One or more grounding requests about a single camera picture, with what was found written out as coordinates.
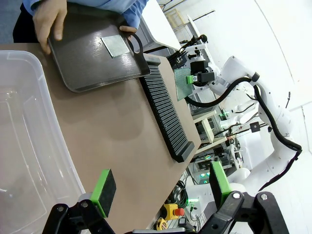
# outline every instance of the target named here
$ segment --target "light blue shirt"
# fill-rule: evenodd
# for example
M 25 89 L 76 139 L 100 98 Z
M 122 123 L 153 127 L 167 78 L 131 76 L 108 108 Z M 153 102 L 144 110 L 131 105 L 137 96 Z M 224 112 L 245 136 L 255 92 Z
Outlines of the light blue shirt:
M 40 0 L 23 0 L 26 10 L 33 16 L 33 4 Z M 92 6 L 122 14 L 129 26 L 138 28 L 142 11 L 148 0 L 68 0 L 81 5 Z

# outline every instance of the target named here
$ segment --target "green gripper pad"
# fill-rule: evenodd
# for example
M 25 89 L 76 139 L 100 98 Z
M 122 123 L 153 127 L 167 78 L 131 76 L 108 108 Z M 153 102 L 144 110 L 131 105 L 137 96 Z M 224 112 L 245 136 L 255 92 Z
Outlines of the green gripper pad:
M 187 76 L 186 78 L 187 78 L 187 83 L 188 84 L 194 83 L 194 80 L 193 80 L 194 76 L 193 75 Z
M 209 183 L 214 195 L 215 204 L 219 208 L 232 191 L 220 161 L 214 161 L 210 164 Z
M 111 169 L 103 170 L 93 190 L 90 200 L 103 217 L 108 217 L 116 192 L 116 183 Z

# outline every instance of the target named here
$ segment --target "dark gray tray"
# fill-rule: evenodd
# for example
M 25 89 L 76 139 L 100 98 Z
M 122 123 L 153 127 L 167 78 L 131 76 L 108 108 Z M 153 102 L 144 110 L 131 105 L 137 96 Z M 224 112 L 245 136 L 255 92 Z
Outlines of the dark gray tray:
M 133 51 L 130 34 L 119 30 L 126 25 L 122 15 L 93 7 L 67 4 L 63 39 L 49 37 L 49 45 L 67 88 L 82 92 L 114 82 L 150 74 L 137 35 L 140 52 Z M 113 58 L 101 38 L 120 35 L 130 52 Z

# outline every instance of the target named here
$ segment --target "transparent storage container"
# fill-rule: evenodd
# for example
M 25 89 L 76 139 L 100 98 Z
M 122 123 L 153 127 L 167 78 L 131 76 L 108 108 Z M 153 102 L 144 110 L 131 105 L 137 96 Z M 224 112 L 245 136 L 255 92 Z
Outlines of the transparent storage container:
M 82 193 L 41 63 L 0 51 L 0 233 L 41 233 L 52 206 Z

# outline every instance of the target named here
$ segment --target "black clamp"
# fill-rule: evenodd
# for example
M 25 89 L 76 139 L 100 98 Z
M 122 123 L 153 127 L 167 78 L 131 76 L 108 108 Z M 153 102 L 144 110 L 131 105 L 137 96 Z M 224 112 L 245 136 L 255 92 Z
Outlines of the black clamp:
M 53 206 L 42 234 L 79 234 L 89 229 L 92 234 L 115 234 L 98 208 L 86 199 L 73 207 Z
M 288 229 L 272 193 L 230 193 L 220 209 L 213 214 L 199 234 L 230 233 L 236 222 L 247 222 L 254 234 L 288 234 Z

